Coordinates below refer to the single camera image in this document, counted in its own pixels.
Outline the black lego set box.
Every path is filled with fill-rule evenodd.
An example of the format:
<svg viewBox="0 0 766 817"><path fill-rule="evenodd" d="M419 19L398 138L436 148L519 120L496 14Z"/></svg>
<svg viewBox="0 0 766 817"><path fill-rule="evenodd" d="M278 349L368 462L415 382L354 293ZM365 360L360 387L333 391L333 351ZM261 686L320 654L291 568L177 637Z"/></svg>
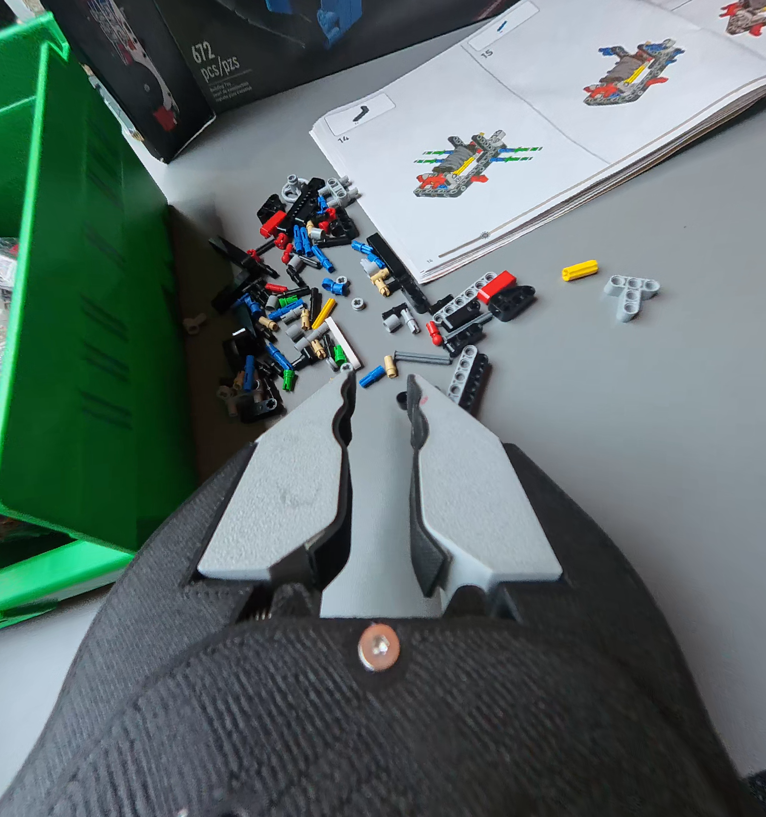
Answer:
<svg viewBox="0 0 766 817"><path fill-rule="evenodd" d="M509 1L43 1L154 158L218 114L501 14Z"/></svg>

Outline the lego instruction booklet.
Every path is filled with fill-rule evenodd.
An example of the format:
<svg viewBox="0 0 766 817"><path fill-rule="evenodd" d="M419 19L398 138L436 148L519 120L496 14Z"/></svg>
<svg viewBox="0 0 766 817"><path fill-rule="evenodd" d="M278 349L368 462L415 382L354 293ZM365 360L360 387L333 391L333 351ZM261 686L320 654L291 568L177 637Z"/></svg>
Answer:
<svg viewBox="0 0 766 817"><path fill-rule="evenodd" d="M766 1L519 2L310 131L421 283L766 99Z"/></svg>

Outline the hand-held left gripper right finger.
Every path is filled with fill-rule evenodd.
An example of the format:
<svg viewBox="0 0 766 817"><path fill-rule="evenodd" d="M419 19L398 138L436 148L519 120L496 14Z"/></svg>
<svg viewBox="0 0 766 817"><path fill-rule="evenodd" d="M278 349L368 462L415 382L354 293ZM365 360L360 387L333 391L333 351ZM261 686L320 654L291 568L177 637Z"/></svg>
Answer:
<svg viewBox="0 0 766 817"><path fill-rule="evenodd" d="M424 597L555 582L563 569L500 439L419 375L408 378L410 553Z"/></svg>

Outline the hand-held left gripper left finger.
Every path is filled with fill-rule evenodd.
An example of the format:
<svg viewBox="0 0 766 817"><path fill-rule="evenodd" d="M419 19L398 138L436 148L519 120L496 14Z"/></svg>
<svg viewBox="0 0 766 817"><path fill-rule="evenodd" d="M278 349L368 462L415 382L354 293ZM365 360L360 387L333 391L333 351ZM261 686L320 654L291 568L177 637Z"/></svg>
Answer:
<svg viewBox="0 0 766 817"><path fill-rule="evenodd" d="M206 544L201 576L324 590L350 552L356 375L339 372L255 442Z"/></svg>

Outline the green plastic bin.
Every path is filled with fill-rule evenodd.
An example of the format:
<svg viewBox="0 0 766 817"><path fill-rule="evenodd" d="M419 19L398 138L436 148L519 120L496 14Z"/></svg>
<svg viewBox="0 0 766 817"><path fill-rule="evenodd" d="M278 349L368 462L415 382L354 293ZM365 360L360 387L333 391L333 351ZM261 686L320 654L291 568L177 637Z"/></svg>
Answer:
<svg viewBox="0 0 766 817"><path fill-rule="evenodd" d="M114 581L195 486L167 203L51 14L0 30L0 628Z"/></svg>

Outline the grey T-shaped lego beam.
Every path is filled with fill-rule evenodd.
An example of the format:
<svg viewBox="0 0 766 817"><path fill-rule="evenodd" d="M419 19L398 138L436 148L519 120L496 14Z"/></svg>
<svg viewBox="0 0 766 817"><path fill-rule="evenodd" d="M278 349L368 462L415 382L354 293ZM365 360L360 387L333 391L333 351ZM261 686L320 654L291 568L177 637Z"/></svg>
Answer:
<svg viewBox="0 0 766 817"><path fill-rule="evenodd" d="M617 299L616 318L628 323L640 313L642 302L655 297L660 289L659 281L616 274L606 282L603 293Z"/></svg>

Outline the pile of lego pieces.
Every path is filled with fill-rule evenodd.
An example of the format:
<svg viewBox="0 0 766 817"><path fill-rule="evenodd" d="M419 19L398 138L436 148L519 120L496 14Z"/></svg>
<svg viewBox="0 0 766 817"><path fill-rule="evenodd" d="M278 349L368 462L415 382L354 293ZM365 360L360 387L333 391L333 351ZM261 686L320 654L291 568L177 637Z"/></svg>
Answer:
<svg viewBox="0 0 766 817"><path fill-rule="evenodd" d="M364 369L334 317L339 303L357 312L367 306L327 256L338 248L358 254L363 275L382 297L403 297L381 313L382 328L389 334L426 332L436 349L387 354L360 377L360 387L396 379L402 363L453 365L447 396L470 413L479 403L490 368L478 347L486 326L517 319L535 303L535 289L508 271L487 272L456 296L429 301L381 235L361 238L348 211L356 198L347 177L291 175L281 194L270 195L256 213L264 240L259 247L244 250L221 236L209 240L235 269L211 301L214 313L237 324L222 343L229 373L217 389L229 417L253 424L283 414L283 394L292 393L300 372L317 363L327 363L333 373Z"/></svg>

